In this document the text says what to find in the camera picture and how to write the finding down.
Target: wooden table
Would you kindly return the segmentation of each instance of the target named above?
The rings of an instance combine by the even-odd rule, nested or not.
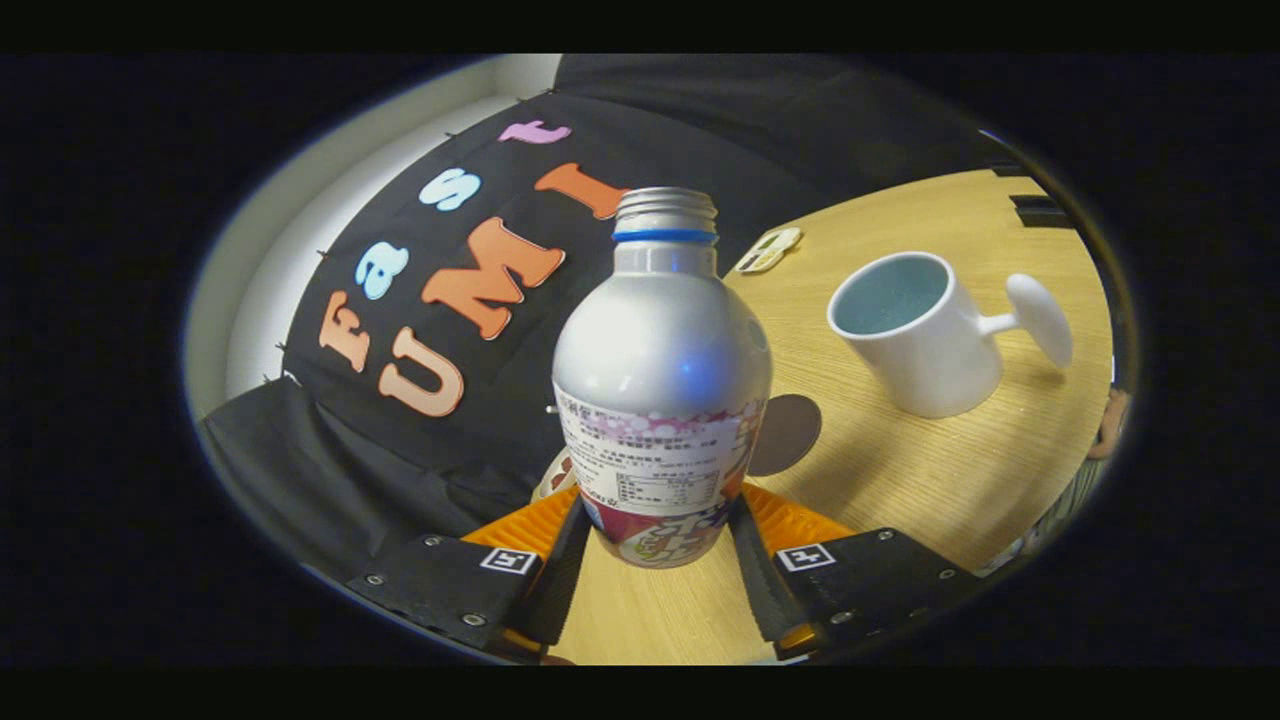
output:
[[[1011,195],[1044,195],[1027,177],[973,170],[893,187],[780,225],[804,237],[773,269],[730,273],[773,350],[772,395],[801,393],[822,410],[813,450],[750,482],[858,532],[899,528],[977,570],[1053,503],[1093,443],[1111,383],[1111,324],[1102,283],[1073,229],[1027,228]],[[1005,279],[1036,277],[1057,297],[1075,340],[1060,372],[1025,331],[996,336],[1000,387],[977,409],[928,420],[896,409],[827,325],[827,302],[861,265],[923,250],[947,259],[983,314],[1010,311]],[[553,655],[586,664],[769,661],[746,601],[728,530],[705,557],[645,570],[594,537]]]

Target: round coaster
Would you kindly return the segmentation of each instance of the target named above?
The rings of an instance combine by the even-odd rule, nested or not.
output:
[[[808,455],[822,432],[818,404],[803,395],[780,395],[765,406],[748,475],[781,473]]]

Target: white mug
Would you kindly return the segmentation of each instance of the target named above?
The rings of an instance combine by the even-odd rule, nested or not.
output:
[[[899,407],[946,418],[996,391],[1004,373],[998,332],[1025,328],[1055,365],[1071,363],[1071,329],[1044,286],[1015,274],[1005,287],[1014,311],[983,316],[946,260],[899,252],[845,279],[827,305],[827,323]]]

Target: small object on table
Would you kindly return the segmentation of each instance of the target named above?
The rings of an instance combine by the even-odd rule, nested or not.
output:
[[[735,268],[740,273],[763,273],[773,265],[778,264],[782,255],[795,247],[796,242],[800,242],[800,228],[785,228],[781,231],[767,232],[760,236],[760,240],[755,241],[751,250],[742,256],[742,260]]]

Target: letter m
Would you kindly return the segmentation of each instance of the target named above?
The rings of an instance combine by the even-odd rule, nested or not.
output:
[[[489,218],[467,236],[467,247],[477,270],[442,269],[422,286],[422,302],[443,302],[480,328],[480,337],[493,340],[511,322],[511,310],[492,302],[524,302],[511,272],[525,287],[538,287],[564,261],[564,251],[547,249],[508,231],[502,218]]]

